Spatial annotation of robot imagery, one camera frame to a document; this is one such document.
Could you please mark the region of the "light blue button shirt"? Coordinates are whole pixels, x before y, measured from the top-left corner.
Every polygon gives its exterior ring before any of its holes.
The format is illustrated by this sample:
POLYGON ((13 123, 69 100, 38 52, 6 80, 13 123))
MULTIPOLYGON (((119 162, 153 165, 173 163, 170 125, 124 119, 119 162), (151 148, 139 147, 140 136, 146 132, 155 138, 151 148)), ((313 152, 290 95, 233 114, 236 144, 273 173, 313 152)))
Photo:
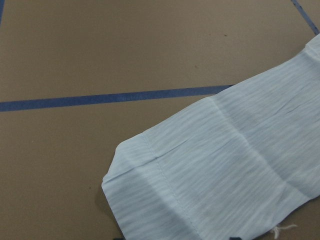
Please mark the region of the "light blue button shirt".
POLYGON ((320 194, 320 38, 120 143, 102 189, 127 240, 252 240, 320 194))

